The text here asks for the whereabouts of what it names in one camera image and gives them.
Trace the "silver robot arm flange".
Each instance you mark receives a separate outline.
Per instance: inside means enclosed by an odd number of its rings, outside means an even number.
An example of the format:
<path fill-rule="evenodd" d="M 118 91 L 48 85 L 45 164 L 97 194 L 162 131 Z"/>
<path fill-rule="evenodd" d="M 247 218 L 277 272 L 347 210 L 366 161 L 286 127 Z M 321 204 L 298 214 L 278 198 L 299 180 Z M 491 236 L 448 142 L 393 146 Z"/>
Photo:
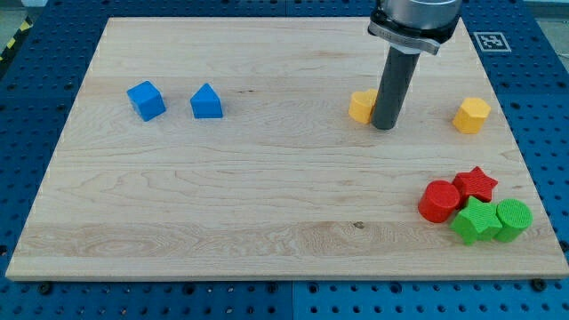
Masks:
<path fill-rule="evenodd" d="M 379 0 L 370 15 L 368 33 L 403 54 L 437 55 L 454 33 L 461 0 Z"/>

